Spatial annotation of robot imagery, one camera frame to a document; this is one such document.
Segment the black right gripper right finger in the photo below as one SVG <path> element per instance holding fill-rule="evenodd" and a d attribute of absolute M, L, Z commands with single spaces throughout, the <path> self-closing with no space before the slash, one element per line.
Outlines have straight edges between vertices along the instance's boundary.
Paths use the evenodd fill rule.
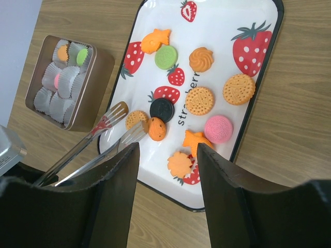
<path fill-rule="evenodd" d="M 329 180 L 286 187 L 205 144 L 198 166 L 212 247 L 330 247 Z"/>

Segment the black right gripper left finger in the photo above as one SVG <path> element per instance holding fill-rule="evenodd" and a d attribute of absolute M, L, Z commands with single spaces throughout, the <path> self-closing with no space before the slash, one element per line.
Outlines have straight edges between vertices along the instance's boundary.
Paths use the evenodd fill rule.
<path fill-rule="evenodd" d="M 133 143 L 62 187 L 2 176 L 1 247 L 126 247 L 139 159 Z"/>

